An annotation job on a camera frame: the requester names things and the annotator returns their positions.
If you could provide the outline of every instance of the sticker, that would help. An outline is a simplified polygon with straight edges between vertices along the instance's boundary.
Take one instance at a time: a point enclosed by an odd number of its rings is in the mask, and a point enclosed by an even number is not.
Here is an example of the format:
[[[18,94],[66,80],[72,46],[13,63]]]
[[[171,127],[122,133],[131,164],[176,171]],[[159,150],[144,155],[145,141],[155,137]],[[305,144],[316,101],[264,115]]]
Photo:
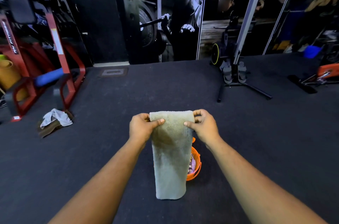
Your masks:
[[[11,47],[12,47],[12,50],[13,50],[14,54],[19,54],[19,51],[17,50],[17,48],[16,48],[15,45],[14,45],[12,36],[11,36],[11,34],[10,34],[8,28],[7,28],[7,24],[6,24],[6,21],[5,21],[4,19],[2,20],[2,26],[3,26],[4,29],[5,29],[7,39],[8,39],[8,41],[10,42],[10,45],[11,45]]]
[[[57,29],[50,29],[58,54],[64,54]]]

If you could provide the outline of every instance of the red gym machine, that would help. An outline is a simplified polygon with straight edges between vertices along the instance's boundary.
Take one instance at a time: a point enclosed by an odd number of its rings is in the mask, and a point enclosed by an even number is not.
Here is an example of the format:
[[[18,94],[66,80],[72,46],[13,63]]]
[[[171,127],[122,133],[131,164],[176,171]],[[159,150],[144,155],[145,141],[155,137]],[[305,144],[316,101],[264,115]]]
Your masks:
[[[58,108],[59,110],[68,109],[85,77],[85,66],[73,47],[69,43],[60,39],[53,11],[50,7],[50,1],[5,0],[5,2],[8,8],[2,10],[3,13],[0,15],[0,18],[10,50],[7,50],[4,54],[13,61],[22,75],[22,78],[8,89],[5,95],[7,106],[12,115],[12,121],[21,120],[22,116],[27,113],[38,97],[44,92],[44,88],[37,89],[34,86],[34,78],[36,75],[34,75],[34,67],[29,64],[29,59],[26,54],[31,55],[35,59],[40,59],[40,63],[47,64],[49,67],[46,67],[45,65],[46,72],[54,69],[53,65],[49,65],[50,62],[39,44],[30,45],[22,43],[15,37],[14,30],[12,28],[12,21],[19,24],[33,24],[36,22],[36,15],[34,12],[36,8],[34,7],[33,2],[38,2],[40,5],[39,9],[43,10],[45,13],[58,58],[64,72],[63,76],[53,87],[53,97],[56,101],[55,108]],[[67,63],[65,52],[67,52],[79,66],[79,73],[76,80],[73,80],[73,75]],[[68,94],[64,95],[64,88],[66,85],[68,88]],[[27,88],[29,97],[20,104],[17,101],[17,93],[23,87]]]

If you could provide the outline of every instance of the white cloth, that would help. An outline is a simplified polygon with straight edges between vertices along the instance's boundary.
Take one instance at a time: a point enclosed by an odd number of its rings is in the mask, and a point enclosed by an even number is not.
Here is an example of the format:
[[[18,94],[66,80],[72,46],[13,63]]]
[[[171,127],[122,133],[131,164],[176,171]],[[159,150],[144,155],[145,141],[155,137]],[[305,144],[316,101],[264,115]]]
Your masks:
[[[43,122],[41,123],[40,127],[44,128],[45,126],[52,123],[56,119],[60,122],[61,126],[63,127],[73,124],[73,122],[68,117],[67,113],[59,111],[57,109],[53,109],[45,114],[45,116],[43,117]]]
[[[186,192],[191,159],[192,129],[184,122],[194,122],[194,115],[193,111],[151,112],[150,120],[156,119],[165,119],[151,136],[156,197],[176,200]]]

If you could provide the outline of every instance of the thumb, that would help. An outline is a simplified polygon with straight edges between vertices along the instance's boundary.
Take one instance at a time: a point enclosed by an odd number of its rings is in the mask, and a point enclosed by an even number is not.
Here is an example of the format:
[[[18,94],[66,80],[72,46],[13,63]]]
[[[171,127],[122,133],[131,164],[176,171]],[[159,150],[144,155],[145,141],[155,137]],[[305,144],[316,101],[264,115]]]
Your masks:
[[[164,123],[165,123],[165,120],[164,120],[164,119],[157,119],[157,120],[151,121],[151,122],[150,122],[150,126],[151,126],[152,128],[156,128],[156,127],[158,127],[158,126],[160,126],[160,125],[162,125],[162,124],[164,124]]]
[[[191,129],[193,129],[195,131],[195,129],[197,128],[198,124],[190,122],[190,121],[185,121],[184,122],[184,126],[189,127],[189,128],[191,128]]]

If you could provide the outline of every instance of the black wall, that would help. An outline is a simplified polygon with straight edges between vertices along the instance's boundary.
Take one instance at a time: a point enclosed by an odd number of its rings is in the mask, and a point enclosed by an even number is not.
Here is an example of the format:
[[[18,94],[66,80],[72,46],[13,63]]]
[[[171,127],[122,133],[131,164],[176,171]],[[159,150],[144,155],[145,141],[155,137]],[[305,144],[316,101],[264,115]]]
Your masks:
[[[67,0],[94,63],[128,61],[116,0]]]

